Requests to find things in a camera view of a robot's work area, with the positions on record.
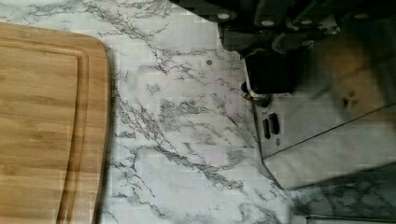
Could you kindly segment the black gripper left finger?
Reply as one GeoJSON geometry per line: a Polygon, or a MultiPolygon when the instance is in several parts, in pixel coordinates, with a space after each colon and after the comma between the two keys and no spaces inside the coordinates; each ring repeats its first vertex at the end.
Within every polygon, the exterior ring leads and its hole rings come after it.
{"type": "Polygon", "coordinates": [[[295,51],[325,37],[325,19],[340,0],[169,0],[218,25],[230,51],[295,51]]]}

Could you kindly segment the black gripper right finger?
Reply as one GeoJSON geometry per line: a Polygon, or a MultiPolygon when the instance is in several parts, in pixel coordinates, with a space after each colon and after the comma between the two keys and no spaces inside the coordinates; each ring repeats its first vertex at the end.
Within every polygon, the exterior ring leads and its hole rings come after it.
{"type": "Polygon", "coordinates": [[[303,50],[286,54],[258,51],[244,59],[247,71],[247,90],[252,94],[292,93],[297,89],[300,75],[298,61],[303,50]]]}

